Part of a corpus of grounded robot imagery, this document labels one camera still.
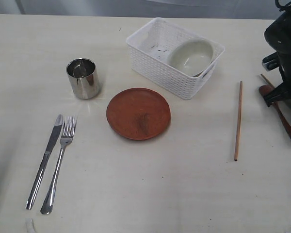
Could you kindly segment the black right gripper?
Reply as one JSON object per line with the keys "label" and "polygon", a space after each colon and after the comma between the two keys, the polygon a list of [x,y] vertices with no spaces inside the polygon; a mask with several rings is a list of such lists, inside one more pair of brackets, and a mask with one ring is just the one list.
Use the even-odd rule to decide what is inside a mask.
{"label": "black right gripper", "polygon": [[263,96],[266,105],[269,107],[275,102],[285,102],[291,108],[291,76],[281,72],[283,82],[268,94]]}

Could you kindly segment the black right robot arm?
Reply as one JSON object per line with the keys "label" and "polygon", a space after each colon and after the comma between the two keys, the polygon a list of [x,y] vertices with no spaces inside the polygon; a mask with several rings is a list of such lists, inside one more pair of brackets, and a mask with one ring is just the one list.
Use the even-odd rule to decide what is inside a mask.
{"label": "black right robot arm", "polygon": [[269,107],[275,102],[291,100],[291,1],[276,7],[283,13],[264,32],[266,42],[275,50],[262,59],[266,71],[279,68],[283,83],[263,98]]}

